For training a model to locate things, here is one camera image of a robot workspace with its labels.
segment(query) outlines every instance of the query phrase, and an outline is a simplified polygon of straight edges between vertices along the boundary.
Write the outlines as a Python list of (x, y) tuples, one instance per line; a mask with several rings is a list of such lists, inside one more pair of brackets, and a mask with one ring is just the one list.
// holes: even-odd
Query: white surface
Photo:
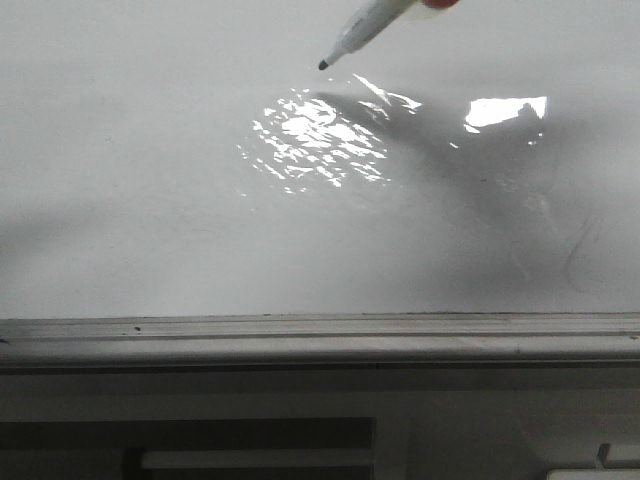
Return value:
[(637, 310), (640, 2), (358, 5), (0, 0), (0, 317)]

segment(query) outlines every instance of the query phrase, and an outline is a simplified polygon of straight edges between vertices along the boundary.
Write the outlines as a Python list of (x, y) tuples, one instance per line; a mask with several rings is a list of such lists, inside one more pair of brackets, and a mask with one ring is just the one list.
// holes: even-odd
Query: marker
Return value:
[[(362, 7), (344, 28), (331, 53), (318, 68), (326, 70), (347, 53), (364, 47), (387, 28), (396, 18), (416, 3), (417, 0), (371, 0)], [(450, 7), (458, 0), (423, 0), (434, 13)]]

